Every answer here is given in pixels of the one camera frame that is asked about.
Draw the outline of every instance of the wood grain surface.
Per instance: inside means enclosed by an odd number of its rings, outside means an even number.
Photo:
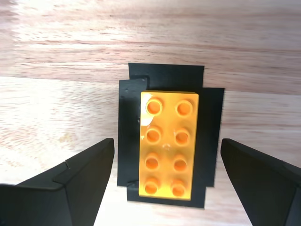
[[[128,62],[205,65],[225,87],[220,138],[301,167],[298,0],[1,0],[0,182],[105,137],[117,147]],[[95,225],[250,226],[218,155],[205,210],[127,202],[117,158]]]

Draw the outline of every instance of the light wood surface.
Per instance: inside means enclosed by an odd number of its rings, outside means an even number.
[[[301,167],[298,0],[2,0],[0,182],[112,137],[128,62],[205,65],[225,87],[220,138]],[[127,202],[117,158],[95,225],[251,225],[218,155],[205,210]]]

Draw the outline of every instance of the orange lego brick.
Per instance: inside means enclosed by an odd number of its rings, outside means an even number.
[[[141,93],[139,195],[190,200],[198,94]]]

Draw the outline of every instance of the black mat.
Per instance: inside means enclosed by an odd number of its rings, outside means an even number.
[[[127,186],[129,201],[203,208],[206,186],[214,185],[222,114],[223,88],[202,88],[203,66],[129,64],[130,80],[119,83],[119,150],[117,185]],[[190,201],[140,197],[140,99],[145,90],[199,94],[195,161]]]

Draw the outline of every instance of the lego stud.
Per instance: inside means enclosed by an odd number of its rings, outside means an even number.
[[[155,145],[159,143],[161,139],[161,131],[158,127],[150,127],[146,131],[145,137],[150,144]]]
[[[172,189],[173,195],[176,197],[181,197],[185,194],[184,183],[180,180],[173,182],[171,189]]]
[[[146,112],[153,116],[157,116],[157,115],[161,114],[162,109],[163,109],[162,102],[157,98],[151,98],[146,103]]]
[[[174,170],[177,172],[183,172],[187,168],[187,162],[183,155],[177,155],[174,158]]]
[[[158,167],[158,155],[156,153],[149,153],[146,156],[145,166],[149,170],[155,170]]]
[[[192,113],[192,104],[188,100],[181,100],[175,107],[175,111],[180,117],[187,117]]]
[[[146,182],[145,182],[145,187],[144,187],[145,191],[147,194],[155,194],[157,192],[157,190],[159,189],[159,182],[157,179],[155,178],[149,178]]]
[[[186,146],[189,143],[190,135],[186,129],[179,129],[175,132],[174,137],[178,146]]]

